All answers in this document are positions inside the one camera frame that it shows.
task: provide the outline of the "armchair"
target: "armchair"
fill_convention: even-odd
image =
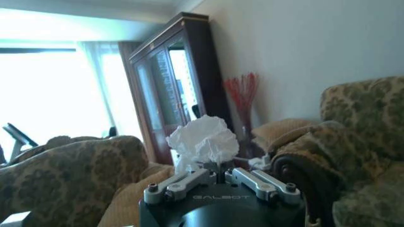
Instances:
[[[160,169],[132,136],[63,137],[44,147],[0,169],[0,222],[31,210],[27,226],[96,226],[117,189]]]
[[[328,88],[321,119],[277,149],[272,172],[305,195],[321,226],[404,225],[404,77]]]

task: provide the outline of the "wooden furniture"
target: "wooden furniture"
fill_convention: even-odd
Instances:
[[[165,137],[207,114],[233,130],[208,16],[180,13],[133,51],[131,92],[155,161],[172,164]]]

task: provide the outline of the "beige pillow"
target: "beige pillow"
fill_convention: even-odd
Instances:
[[[137,183],[131,183],[115,196],[103,215],[99,227],[139,226],[139,201],[151,183],[160,183],[172,176],[172,168],[149,175]]]
[[[288,118],[269,122],[252,130],[256,138],[252,140],[265,152],[297,139],[309,131],[313,122]]]

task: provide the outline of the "screw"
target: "screw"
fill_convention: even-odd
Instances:
[[[173,195],[172,191],[165,191],[164,198],[165,198],[165,201],[168,201],[168,202],[175,200],[175,195]]]
[[[277,204],[279,200],[280,200],[279,193],[277,192],[271,193],[269,198],[268,198],[269,206],[275,206]]]
[[[159,189],[159,185],[157,184],[152,183],[152,184],[148,185],[149,192],[156,192],[157,189]]]
[[[293,184],[293,183],[287,183],[287,184],[285,184],[285,190],[287,190],[288,192],[295,192],[295,191],[296,191],[296,184]]]

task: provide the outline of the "red decorative branch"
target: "red decorative branch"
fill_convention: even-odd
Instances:
[[[259,75],[249,73],[241,78],[224,80],[224,87],[236,104],[237,113],[244,125],[251,129],[251,106],[259,87]]]

